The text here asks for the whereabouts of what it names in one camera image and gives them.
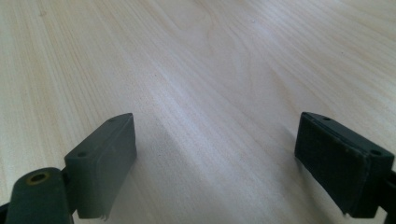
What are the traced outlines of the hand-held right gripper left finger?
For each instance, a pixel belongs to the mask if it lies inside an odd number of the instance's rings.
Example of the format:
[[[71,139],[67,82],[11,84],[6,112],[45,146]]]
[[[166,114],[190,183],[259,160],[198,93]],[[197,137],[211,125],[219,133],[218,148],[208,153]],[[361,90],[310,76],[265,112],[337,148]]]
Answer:
[[[136,157],[134,116],[105,121],[64,157],[69,208],[81,218],[108,218]]]

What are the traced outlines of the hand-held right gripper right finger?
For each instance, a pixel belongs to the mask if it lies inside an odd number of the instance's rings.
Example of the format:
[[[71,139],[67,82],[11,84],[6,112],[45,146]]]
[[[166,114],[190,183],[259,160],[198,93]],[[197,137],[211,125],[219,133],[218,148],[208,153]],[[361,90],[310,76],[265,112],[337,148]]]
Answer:
[[[373,218],[379,208],[395,217],[395,155],[341,123],[301,114],[295,157],[342,213]]]

